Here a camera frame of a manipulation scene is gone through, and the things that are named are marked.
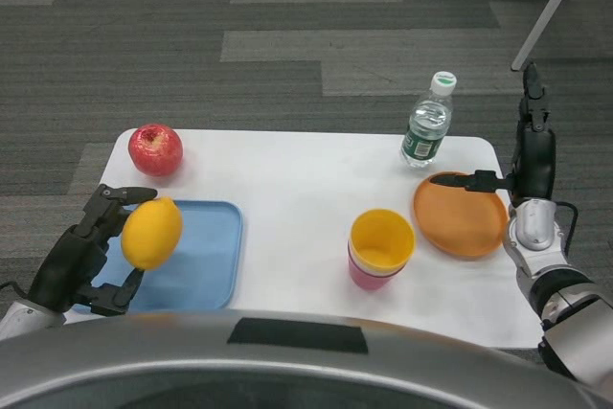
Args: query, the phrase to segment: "bottle label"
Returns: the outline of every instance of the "bottle label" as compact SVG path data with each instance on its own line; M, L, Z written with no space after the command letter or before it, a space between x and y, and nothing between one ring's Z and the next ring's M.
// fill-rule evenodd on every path
M441 139L423 139L409 129L402 142L402 150L411 158L416 160L430 160L437 154Z

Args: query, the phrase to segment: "plastic bottle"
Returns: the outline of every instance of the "plastic bottle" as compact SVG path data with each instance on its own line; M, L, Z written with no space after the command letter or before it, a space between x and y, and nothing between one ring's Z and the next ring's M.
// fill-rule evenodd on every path
M456 76L450 72L437 72L430 90L415 103L400 148L402 157L411 167L423 168L434 161L451 125L451 93L456 83Z

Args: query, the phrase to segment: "stacked cups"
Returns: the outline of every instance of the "stacked cups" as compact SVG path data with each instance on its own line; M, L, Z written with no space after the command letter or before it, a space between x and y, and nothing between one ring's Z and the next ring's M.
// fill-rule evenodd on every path
M353 223L349 273L363 289L379 289L404 268L415 249L415 233L404 217L370 210Z

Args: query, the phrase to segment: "white bottle cap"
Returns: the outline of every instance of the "white bottle cap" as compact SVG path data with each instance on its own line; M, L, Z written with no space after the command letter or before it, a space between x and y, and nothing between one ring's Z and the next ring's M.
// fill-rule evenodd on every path
M430 90L439 96L449 96L453 93L457 82L456 76L450 72L437 72L432 78L432 83L430 83Z

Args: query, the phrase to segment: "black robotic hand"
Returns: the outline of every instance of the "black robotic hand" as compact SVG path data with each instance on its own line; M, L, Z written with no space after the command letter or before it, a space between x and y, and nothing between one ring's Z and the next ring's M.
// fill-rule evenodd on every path
M38 269L27 299L57 313L81 304L103 316L124 314L141 284L142 270L134 269L121 286L91 283L106 263L108 240L124 228L130 213L124 206L156 195L155 189L100 184L83 208L84 218L64 232Z

